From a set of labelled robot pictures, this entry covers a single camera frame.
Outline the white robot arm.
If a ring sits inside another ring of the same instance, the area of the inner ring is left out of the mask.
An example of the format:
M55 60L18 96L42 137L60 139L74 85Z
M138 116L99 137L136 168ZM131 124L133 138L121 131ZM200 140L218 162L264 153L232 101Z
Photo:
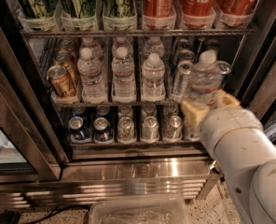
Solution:
M219 164L242 224L276 224L276 146L255 114L220 90L205 105L181 100L189 126Z

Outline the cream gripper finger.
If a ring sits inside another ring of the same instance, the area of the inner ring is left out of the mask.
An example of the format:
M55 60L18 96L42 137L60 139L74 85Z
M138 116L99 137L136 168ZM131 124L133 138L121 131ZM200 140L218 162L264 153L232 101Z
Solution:
M231 94L219 90L218 91L218 98L217 98L217 106L218 107L226 107L226 106L234 106L234 107L240 107L240 101L236 99Z
M202 121L210 112L210 107L189 99L184 99L181 101L181 110L190 128L194 132L198 132Z

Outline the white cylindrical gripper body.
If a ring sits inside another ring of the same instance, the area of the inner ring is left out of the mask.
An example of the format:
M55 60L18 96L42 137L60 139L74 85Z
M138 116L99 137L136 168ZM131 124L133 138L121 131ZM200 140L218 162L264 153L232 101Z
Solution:
M234 106L217 108L208 113L200 126L200 141L215 160L214 149L223 137L241 129L263 131L261 122L249 110Z

